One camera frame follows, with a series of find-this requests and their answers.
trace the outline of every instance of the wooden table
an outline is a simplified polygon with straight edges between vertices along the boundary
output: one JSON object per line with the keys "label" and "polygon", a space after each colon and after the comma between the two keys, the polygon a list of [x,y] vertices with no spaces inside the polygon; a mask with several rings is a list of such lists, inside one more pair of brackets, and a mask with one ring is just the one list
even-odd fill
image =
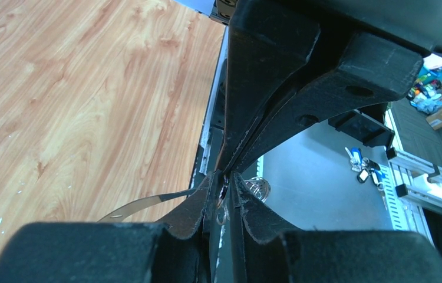
{"label": "wooden table", "polygon": [[0,251],[187,189],[222,35],[167,0],[0,0]]}

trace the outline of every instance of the light wood tabletop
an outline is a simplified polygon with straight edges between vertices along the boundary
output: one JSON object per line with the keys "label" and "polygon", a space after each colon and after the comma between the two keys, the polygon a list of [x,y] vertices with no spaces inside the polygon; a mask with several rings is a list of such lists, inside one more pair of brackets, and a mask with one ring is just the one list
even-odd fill
{"label": "light wood tabletop", "polygon": [[168,0],[0,0],[0,251],[187,189],[223,30]]}

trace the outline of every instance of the dark gray floor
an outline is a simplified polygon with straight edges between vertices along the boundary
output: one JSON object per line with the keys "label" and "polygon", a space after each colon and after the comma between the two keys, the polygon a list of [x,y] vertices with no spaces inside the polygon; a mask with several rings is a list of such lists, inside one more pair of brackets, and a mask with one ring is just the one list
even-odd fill
{"label": "dark gray floor", "polygon": [[442,167],[442,129],[433,130],[407,99],[393,103],[391,111],[403,150]]}

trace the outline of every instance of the wood grain surface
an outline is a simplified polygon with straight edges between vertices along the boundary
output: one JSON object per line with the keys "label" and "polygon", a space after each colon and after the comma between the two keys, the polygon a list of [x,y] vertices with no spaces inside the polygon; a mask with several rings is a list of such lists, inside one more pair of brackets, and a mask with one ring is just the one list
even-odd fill
{"label": "wood grain surface", "polygon": [[0,251],[187,189],[222,35],[167,0],[0,0]]}

